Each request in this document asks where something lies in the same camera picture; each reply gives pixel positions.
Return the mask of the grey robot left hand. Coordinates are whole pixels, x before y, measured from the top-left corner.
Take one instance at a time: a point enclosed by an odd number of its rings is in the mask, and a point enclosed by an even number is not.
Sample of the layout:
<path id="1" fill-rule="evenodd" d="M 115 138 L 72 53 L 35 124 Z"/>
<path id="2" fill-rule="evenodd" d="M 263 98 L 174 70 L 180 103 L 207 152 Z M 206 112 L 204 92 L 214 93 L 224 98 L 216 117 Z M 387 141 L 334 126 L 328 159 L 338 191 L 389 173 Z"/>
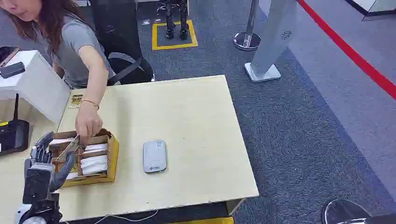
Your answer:
<path id="1" fill-rule="evenodd" d="M 32 146 L 30 157 L 24 162 L 23 204 L 34 204 L 48 199 L 50 193 L 65 183 L 75 164 L 75 151 L 79 148 L 80 136 L 73 138 L 56 158 L 50 150 L 53 137 L 53 132 L 42 136 Z"/>

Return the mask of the person's hand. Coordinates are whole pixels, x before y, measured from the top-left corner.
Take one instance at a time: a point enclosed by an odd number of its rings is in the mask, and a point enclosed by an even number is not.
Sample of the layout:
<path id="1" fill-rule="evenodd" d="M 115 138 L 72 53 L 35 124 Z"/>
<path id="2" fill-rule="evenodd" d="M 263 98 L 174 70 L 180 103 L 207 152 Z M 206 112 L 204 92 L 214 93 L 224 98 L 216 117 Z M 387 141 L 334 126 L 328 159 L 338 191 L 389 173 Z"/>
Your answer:
<path id="1" fill-rule="evenodd" d="M 80 145 L 86 146 L 88 140 L 99 133 L 102 125 L 102 119 L 98 115 L 98 107 L 83 102 L 75 119 L 75 129 L 77 135 L 80 136 Z"/>

